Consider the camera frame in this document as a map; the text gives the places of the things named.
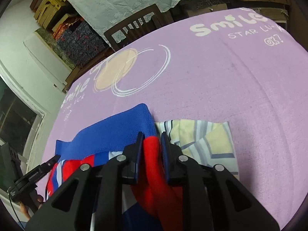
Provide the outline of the blue red patterned sweater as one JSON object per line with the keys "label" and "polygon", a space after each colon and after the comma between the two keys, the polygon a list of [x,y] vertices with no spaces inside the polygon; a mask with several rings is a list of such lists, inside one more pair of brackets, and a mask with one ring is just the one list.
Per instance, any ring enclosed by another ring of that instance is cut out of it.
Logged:
{"label": "blue red patterned sweater", "polygon": [[156,123],[146,104],[108,117],[81,130],[71,141],[57,140],[53,166],[45,188],[50,197],[84,163],[106,164],[143,135],[138,183],[122,190],[125,230],[181,230],[182,189],[171,187],[164,177],[160,135],[201,165],[224,165],[235,177],[238,162],[229,124],[178,119]]}

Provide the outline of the dark glass window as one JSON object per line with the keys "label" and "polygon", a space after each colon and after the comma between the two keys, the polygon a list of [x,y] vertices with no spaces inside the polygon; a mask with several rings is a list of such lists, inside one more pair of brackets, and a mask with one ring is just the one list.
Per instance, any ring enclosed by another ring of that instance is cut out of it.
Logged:
{"label": "dark glass window", "polygon": [[10,175],[14,172],[24,174],[27,169],[32,145],[41,125],[42,116],[28,105],[1,80],[1,145],[6,143],[20,160],[19,166],[6,169],[1,155],[1,189],[6,191]]}

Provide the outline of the brown wooden cabinet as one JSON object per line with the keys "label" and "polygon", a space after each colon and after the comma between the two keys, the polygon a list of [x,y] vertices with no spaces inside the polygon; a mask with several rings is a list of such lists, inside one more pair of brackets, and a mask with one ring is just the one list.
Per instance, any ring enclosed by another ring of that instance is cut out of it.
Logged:
{"label": "brown wooden cabinet", "polygon": [[114,53],[114,50],[111,47],[104,49],[100,52],[96,57],[94,57],[91,61],[87,64],[83,65],[82,67],[76,66],[73,71],[68,75],[66,78],[67,84],[65,85],[64,89],[62,90],[63,93],[67,93],[70,87],[72,86],[73,82],[75,82],[78,78],[92,69],[95,65],[99,62],[103,61],[107,57],[111,56]]}

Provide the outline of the purple smile bed sheet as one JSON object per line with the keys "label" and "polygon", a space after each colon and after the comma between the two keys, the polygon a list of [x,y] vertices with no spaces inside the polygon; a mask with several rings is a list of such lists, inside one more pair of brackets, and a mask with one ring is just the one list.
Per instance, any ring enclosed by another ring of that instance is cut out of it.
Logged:
{"label": "purple smile bed sheet", "polygon": [[97,64],[62,102],[57,140],[145,103],[154,119],[228,122],[240,181],[285,227],[307,195],[307,51],[248,8],[158,29]]}

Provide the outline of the stack of patterned boxes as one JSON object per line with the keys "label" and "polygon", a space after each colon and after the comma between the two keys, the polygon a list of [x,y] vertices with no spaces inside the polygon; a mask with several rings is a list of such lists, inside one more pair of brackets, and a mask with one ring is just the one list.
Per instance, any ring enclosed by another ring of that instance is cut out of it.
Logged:
{"label": "stack of patterned boxes", "polygon": [[81,17],[69,17],[53,33],[57,45],[74,65],[83,67],[107,49],[104,39]]}

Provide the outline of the dark wooden chair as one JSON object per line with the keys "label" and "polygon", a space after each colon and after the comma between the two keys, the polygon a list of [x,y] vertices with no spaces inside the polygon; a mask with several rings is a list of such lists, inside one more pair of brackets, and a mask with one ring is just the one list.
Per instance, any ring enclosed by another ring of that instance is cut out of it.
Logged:
{"label": "dark wooden chair", "polygon": [[113,50],[118,51],[139,38],[174,23],[169,11],[162,13],[150,5],[117,23],[104,33]]}

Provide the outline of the white panel on wall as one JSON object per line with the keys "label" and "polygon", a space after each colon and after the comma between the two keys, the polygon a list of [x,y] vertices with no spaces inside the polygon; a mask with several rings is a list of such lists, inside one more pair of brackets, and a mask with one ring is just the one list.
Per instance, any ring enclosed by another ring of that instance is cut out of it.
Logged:
{"label": "white panel on wall", "polygon": [[51,84],[60,91],[67,85],[66,78],[72,70],[56,55],[37,32],[23,41],[28,53]]}

